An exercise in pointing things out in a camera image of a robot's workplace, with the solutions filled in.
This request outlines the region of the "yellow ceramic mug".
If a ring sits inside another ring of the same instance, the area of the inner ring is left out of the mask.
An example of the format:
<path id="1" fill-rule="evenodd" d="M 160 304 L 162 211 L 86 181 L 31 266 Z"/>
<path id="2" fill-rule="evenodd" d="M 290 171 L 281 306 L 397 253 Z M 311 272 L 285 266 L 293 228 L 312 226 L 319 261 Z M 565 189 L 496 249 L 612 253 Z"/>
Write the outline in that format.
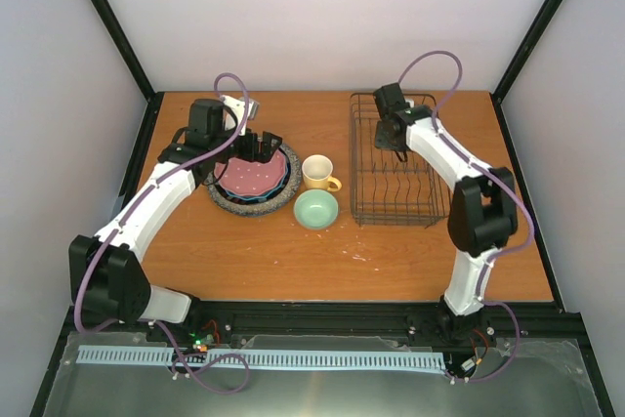
<path id="1" fill-rule="evenodd" d="M 339 191 L 343 185 L 333 176 L 334 166 L 325 155 L 314 154 L 302 163 L 302 175 L 306 189 Z"/>

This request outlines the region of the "mint green ceramic bowl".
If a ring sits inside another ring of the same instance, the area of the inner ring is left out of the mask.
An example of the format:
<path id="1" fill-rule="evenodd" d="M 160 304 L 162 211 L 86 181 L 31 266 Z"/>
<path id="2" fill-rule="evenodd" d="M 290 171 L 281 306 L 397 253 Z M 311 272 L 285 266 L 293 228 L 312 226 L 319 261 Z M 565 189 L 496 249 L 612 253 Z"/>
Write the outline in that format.
<path id="1" fill-rule="evenodd" d="M 330 192 L 308 189 L 297 197 L 293 212 L 300 226 L 312 230 L 327 229 L 338 218 L 339 205 Z"/>

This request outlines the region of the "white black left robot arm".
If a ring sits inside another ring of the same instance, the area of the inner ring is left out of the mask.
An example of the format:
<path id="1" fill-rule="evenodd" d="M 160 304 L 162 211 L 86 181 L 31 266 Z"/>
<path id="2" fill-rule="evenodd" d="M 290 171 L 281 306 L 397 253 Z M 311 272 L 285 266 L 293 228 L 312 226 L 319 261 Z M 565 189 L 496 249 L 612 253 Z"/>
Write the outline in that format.
<path id="1" fill-rule="evenodd" d="M 70 281 L 76 329 L 85 332 L 82 313 L 119 321 L 169 322 L 182 341 L 196 339 L 203 317 L 191 309 L 189 294 L 149 282 L 141 266 L 149 244 L 174 210 L 230 158 L 267 163 L 280 137 L 247 129 L 258 104 L 250 98 L 221 95 L 201 99 L 189 109 L 179 129 L 160 153 L 146 183 L 95 235 L 78 235 L 69 246 Z"/>

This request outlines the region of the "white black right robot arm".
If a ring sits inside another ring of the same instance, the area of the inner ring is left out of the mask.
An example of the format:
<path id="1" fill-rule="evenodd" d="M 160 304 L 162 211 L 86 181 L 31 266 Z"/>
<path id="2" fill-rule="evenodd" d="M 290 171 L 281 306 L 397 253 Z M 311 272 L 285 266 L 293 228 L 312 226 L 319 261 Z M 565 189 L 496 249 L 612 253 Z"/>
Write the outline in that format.
<path id="1" fill-rule="evenodd" d="M 350 105 L 321 96 L 271 98 L 268 125 L 303 154 L 294 179 L 320 186 L 324 174 L 349 178 L 350 207 L 363 233 L 341 239 L 385 282 L 358 275 L 354 286 L 295 287 L 323 300 L 423 300 L 449 284 L 421 328 L 455 344 L 480 324 L 495 259 L 517 231 L 515 181 L 507 168 L 475 160 L 434 115 L 429 95 L 395 84 L 356 93 Z"/>

